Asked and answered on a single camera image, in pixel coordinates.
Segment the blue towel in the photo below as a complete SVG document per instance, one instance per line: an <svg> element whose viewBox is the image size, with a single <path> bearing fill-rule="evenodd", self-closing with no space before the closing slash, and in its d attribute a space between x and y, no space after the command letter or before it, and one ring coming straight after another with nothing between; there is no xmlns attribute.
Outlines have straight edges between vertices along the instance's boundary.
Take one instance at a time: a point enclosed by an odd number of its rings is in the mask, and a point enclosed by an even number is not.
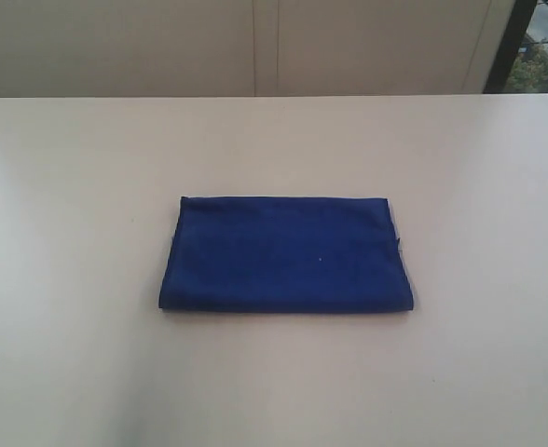
<svg viewBox="0 0 548 447"><path fill-rule="evenodd" d="M183 197L164 311L383 314L414 296L385 198Z"/></svg>

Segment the black window frame post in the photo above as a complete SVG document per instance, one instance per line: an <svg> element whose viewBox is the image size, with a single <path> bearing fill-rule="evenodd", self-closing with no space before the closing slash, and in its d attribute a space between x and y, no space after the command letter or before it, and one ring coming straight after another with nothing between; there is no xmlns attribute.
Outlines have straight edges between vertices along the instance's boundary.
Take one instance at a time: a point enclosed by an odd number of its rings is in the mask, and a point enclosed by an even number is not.
<svg viewBox="0 0 548 447"><path fill-rule="evenodd" d="M505 88L536 5L536 0L514 2L484 86L484 94L499 94Z"/></svg>

